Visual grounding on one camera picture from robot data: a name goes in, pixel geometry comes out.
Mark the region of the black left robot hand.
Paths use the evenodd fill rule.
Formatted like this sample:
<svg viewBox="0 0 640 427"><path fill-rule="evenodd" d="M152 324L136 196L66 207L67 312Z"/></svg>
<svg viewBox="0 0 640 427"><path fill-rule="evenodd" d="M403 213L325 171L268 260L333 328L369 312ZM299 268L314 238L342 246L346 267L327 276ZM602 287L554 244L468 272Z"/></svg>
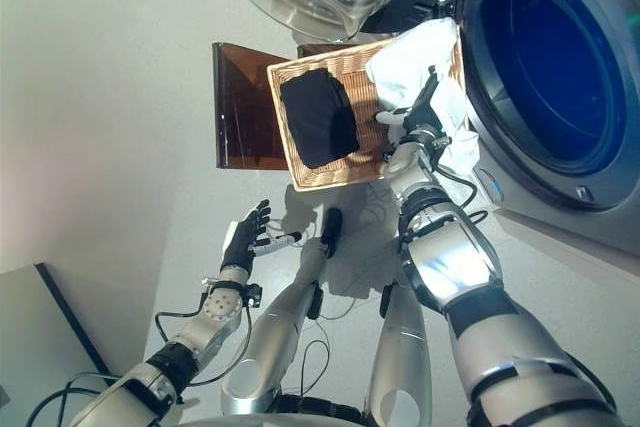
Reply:
<svg viewBox="0 0 640 427"><path fill-rule="evenodd" d="M302 239L299 231L269 236L267 230L270 214L269 200L264 199L242 220L229 224L223 243L222 270L238 267L251 275L256 257L276 252Z"/></svg>

